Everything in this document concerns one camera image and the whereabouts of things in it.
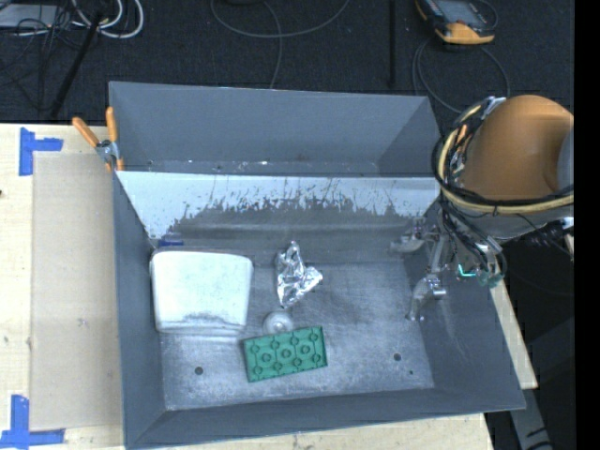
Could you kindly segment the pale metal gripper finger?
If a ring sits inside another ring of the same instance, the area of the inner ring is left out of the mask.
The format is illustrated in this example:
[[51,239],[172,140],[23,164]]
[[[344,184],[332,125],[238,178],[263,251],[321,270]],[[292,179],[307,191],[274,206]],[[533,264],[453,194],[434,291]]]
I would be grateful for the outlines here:
[[440,300],[446,296],[446,289],[437,274],[427,274],[417,281],[412,289],[412,296],[406,319],[411,322],[423,320],[422,309],[432,300]]
[[413,253],[425,243],[426,233],[426,220],[416,217],[404,233],[390,243],[389,249],[394,253]]

